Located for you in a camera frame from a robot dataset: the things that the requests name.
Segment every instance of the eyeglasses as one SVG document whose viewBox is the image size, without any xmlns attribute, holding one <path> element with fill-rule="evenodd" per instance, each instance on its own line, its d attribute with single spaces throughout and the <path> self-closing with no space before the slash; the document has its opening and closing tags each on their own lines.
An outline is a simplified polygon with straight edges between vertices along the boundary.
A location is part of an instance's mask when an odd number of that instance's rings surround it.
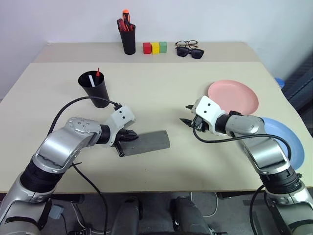
<svg viewBox="0 0 313 235">
<path fill-rule="evenodd" d="M 175 46 L 177 47 L 190 47 L 191 49 L 198 47 L 198 42 L 196 40 L 190 40 L 190 41 L 178 41 L 175 43 Z"/>
<path fill-rule="evenodd" d="M 201 49 L 189 49 L 187 47 L 177 47 L 177 55 L 185 57 L 188 54 L 191 54 L 191 57 L 194 59 L 201 59 L 204 54 L 204 50 Z"/>
</svg>

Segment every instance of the pink plate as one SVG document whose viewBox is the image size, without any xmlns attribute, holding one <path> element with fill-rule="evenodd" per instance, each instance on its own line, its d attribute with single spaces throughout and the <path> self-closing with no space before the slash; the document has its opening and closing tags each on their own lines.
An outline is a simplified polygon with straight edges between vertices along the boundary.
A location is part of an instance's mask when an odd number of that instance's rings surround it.
<svg viewBox="0 0 313 235">
<path fill-rule="evenodd" d="M 233 80 L 214 82 L 209 87 L 208 96 L 227 113 L 234 110 L 243 115 L 249 115 L 254 113 L 259 106 L 258 97 L 253 90 Z"/>
</svg>

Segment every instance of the red pen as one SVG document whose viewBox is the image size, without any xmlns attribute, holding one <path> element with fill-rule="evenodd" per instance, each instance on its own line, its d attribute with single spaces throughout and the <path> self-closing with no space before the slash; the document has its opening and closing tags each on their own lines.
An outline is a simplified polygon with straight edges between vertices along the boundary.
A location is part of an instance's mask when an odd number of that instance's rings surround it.
<svg viewBox="0 0 313 235">
<path fill-rule="evenodd" d="M 128 27 L 129 31 L 132 31 L 133 26 L 131 25 L 131 17 L 128 9 L 123 10 L 122 18 L 124 20 L 126 27 Z"/>
<path fill-rule="evenodd" d="M 122 19 L 123 20 L 127 20 L 129 24 L 131 23 L 131 17 L 129 15 L 129 10 L 128 9 L 124 9 L 123 10 Z"/>
<path fill-rule="evenodd" d="M 98 71 L 96 73 L 96 77 L 100 77 L 100 71 L 99 71 L 99 68 L 98 68 Z"/>
<path fill-rule="evenodd" d="M 118 28 L 121 32 L 127 32 L 128 31 L 128 29 L 125 26 L 124 21 L 121 18 L 119 18 L 116 22 L 117 22 Z"/>
</svg>

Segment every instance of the plate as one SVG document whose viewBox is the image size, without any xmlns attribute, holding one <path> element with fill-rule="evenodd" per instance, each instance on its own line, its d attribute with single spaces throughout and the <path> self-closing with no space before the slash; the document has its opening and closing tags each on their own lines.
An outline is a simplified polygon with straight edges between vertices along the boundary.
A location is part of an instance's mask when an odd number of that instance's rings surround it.
<svg viewBox="0 0 313 235">
<path fill-rule="evenodd" d="M 262 117 L 265 124 L 265 131 L 268 134 L 279 136 L 285 139 L 291 147 L 291 165 L 293 169 L 297 170 L 304 162 L 304 149 L 301 141 L 297 135 L 289 129 L 287 126 L 279 121 L 270 119 L 268 117 Z M 282 147 L 285 155 L 287 156 L 287 148 L 281 141 L 277 140 Z"/>
<path fill-rule="evenodd" d="M 227 113 L 233 110 L 250 115 L 259 107 L 258 97 L 253 90 L 233 80 L 214 82 L 209 87 L 208 96 Z"/>
</svg>

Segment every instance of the black pen holder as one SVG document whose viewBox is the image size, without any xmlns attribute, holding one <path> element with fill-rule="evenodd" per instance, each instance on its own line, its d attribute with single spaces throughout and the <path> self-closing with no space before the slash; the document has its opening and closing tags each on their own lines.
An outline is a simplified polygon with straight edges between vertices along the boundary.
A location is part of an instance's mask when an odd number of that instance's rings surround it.
<svg viewBox="0 0 313 235">
<path fill-rule="evenodd" d="M 121 31 L 118 28 L 118 31 L 121 35 L 124 52 L 127 55 L 132 55 L 132 54 L 135 54 L 136 52 L 136 43 L 135 43 L 136 25 L 131 23 L 131 27 L 133 28 L 132 31 L 126 31 L 126 32 Z"/>
<path fill-rule="evenodd" d="M 108 100 L 109 96 L 106 84 L 104 82 L 104 75 L 100 72 L 100 76 L 97 77 L 96 74 L 97 71 L 88 71 L 86 73 L 83 73 L 78 78 L 78 83 L 85 90 L 88 96 L 97 96 Z M 92 87 L 91 85 L 89 75 L 91 75 L 93 78 L 93 82 L 95 85 L 94 87 Z M 105 100 L 91 99 L 91 101 L 97 108 L 105 108 L 109 105 L 109 103 Z"/>
</svg>

